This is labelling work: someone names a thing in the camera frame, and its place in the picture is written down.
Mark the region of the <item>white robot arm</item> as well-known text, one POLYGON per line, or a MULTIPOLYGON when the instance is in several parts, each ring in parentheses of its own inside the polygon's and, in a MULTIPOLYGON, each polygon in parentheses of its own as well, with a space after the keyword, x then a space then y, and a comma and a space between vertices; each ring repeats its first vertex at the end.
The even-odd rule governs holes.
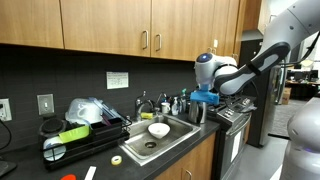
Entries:
MULTIPOLYGON (((228 56, 206 52, 195 60, 198 102, 217 104, 283 60, 301 41, 320 30, 320 0, 297 0, 265 29, 258 54, 242 67, 228 56)), ((320 98, 311 98, 287 124, 290 141, 280 180, 320 180, 320 98)))

